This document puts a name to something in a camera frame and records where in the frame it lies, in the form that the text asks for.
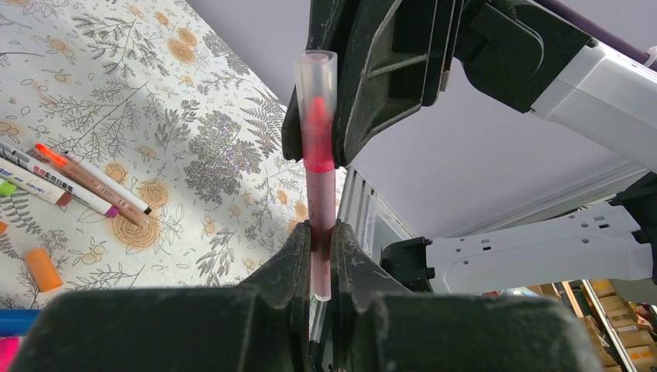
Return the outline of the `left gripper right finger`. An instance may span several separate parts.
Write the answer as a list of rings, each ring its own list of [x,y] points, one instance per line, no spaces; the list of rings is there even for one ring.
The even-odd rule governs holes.
[[[600,371],[589,333],[547,298],[410,291],[332,231],[335,371]]]

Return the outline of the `magenta cap pen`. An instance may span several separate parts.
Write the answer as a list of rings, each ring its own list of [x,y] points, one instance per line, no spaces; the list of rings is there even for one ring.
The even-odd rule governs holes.
[[[1,156],[26,171],[70,192],[78,201],[85,203],[89,208],[94,209],[98,213],[110,219],[119,215],[119,209],[110,202],[107,202],[68,177],[63,176],[50,165],[31,157],[3,139],[1,140]]]

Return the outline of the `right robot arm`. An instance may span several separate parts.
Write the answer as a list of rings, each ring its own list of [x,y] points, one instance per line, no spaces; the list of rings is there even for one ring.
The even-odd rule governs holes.
[[[656,293],[656,61],[554,1],[313,1],[301,64],[328,82],[312,145],[300,80],[288,160],[345,167],[408,236],[375,249],[407,288],[479,294],[613,280]]]

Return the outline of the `green cap pen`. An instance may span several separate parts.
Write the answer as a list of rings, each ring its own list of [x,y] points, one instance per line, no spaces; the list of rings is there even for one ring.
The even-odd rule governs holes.
[[[16,185],[10,183],[7,180],[1,179],[1,183],[0,183],[1,196],[9,197],[16,191],[16,189],[17,189]]]

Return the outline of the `black cap pen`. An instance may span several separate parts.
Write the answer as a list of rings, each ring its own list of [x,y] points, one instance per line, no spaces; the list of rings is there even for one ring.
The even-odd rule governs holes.
[[[101,172],[96,166],[94,166],[91,162],[88,160],[83,159],[82,157],[70,152],[70,151],[65,151],[64,156],[68,160],[72,160],[76,164],[80,165],[82,168],[84,168],[86,171],[88,171],[90,174],[96,176],[97,179],[100,181],[103,181],[105,184],[108,185],[109,188],[111,188],[113,191],[115,191],[117,194],[122,196],[122,198],[135,206],[139,211],[143,212],[145,215],[149,215],[152,212],[151,207],[148,206],[147,203],[142,201],[141,199],[137,198],[131,191],[128,189],[124,188],[119,182],[116,182],[114,179],[109,177],[107,174]]]

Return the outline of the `orange pen cap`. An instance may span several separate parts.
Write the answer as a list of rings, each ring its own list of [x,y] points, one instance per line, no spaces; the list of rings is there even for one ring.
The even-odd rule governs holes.
[[[24,255],[24,261],[40,292],[56,290],[63,285],[63,281],[45,248],[40,247],[30,250]]]

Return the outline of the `brown cap white pen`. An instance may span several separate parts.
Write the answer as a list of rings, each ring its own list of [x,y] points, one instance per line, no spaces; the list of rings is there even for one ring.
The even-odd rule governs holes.
[[[73,200],[72,194],[68,191],[4,158],[1,159],[1,178],[53,205],[65,206]]]

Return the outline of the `orange pen group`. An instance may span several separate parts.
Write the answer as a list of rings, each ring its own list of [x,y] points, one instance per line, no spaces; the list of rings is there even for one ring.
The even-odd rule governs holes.
[[[54,164],[59,171],[71,178],[73,181],[85,186],[89,191],[94,192],[97,196],[117,207],[120,213],[137,226],[145,226],[148,223],[148,217],[144,212],[139,210],[136,205],[122,196],[116,188],[108,183],[101,181],[89,171],[85,170],[79,164],[67,159],[54,150],[41,143],[36,143],[35,148]]]

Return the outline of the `pink highlighter cap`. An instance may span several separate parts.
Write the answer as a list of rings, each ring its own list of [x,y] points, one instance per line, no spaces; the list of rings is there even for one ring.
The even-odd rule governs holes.
[[[0,371],[7,372],[19,352],[21,337],[11,336],[0,341]]]

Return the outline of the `clear pink pen cap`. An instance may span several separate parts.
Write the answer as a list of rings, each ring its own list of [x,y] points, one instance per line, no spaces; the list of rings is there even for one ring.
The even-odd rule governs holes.
[[[334,169],[332,124],[337,106],[338,56],[329,50],[306,50],[294,62],[300,115],[302,159],[307,170]]]

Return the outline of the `pink pen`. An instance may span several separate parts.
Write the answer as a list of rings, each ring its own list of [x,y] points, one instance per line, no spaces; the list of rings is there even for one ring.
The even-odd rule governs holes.
[[[311,227],[312,288],[315,298],[328,301],[332,296],[330,249],[336,219],[335,167],[325,173],[314,173],[306,167],[305,170]]]

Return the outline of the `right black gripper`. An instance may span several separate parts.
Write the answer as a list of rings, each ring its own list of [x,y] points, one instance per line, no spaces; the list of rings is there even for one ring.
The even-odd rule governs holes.
[[[349,165],[377,134],[435,103],[449,77],[462,1],[312,1],[309,50],[337,54],[332,155]]]

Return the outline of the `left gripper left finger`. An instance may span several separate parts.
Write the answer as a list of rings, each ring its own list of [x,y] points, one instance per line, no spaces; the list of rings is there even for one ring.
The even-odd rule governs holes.
[[[220,288],[73,291],[23,340],[13,371],[307,371],[311,229]]]

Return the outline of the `blue marker cap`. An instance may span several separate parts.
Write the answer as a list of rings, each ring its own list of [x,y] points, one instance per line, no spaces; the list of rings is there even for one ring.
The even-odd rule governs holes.
[[[40,314],[40,310],[2,309],[1,337],[23,336],[27,334]]]

